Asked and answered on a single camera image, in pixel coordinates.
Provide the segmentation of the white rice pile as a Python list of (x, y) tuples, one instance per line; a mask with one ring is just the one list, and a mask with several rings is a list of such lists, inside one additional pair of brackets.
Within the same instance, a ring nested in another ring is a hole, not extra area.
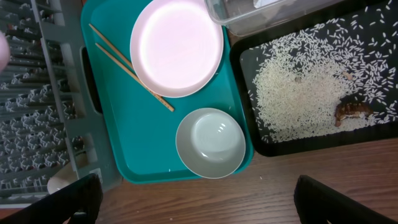
[[(326, 136), (397, 121), (397, 2), (335, 17), (257, 47), (249, 90), (265, 142)], [(366, 103), (373, 114), (335, 126), (340, 103)]]

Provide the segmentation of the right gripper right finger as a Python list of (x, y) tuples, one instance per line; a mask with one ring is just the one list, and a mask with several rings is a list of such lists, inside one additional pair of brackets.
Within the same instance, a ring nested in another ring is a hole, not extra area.
[(397, 224), (307, 175), (297, 180), (294, 204), (304, 224)]

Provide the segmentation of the brown food scrap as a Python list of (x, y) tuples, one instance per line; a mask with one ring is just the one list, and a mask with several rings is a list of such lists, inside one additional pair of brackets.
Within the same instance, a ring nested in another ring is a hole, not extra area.
[(335, 109), (335, 126), (339, 127), (346, 118), (362, 118), (371, 114), (373, 110), (366, 103), (340, 103)]

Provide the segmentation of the grey bowl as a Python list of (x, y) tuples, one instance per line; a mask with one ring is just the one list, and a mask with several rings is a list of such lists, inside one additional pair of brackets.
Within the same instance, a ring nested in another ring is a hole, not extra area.
[(231, 175), (246, 155), (246, 138), (240, 125), (215, 108), (187, 114), (177, 128), (175, 146), (184, 166), (206, 179)]

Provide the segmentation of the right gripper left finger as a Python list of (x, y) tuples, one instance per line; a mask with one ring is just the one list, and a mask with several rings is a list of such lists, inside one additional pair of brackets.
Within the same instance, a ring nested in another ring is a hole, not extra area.
[(89, 174), (1, 220), (1, 223), (95, 223), (103, 191), (100, 178)]

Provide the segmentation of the white paper cup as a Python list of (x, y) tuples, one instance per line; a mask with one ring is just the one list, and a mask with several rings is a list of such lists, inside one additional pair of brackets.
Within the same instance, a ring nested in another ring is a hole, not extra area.
[[(88, 159), (85, 153), (79, 154), (75, 158), (76, 165), (86, 166), (88, 165)], [(49, 194), (53, 194), (56, 191), (72, 184), (77, 181), (78, 177), (73, 170), (72, 163), (69, 162), (63, 168), (61, 168), (53, 177), (51, 177), (47, 183), (47, 190)]]

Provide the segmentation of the pink bowl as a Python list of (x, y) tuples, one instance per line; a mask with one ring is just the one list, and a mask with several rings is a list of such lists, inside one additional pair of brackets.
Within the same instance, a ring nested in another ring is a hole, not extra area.
[(10, 61), (11, 53), (6, 36), (0, 32), (0, 72), (2, 72)]

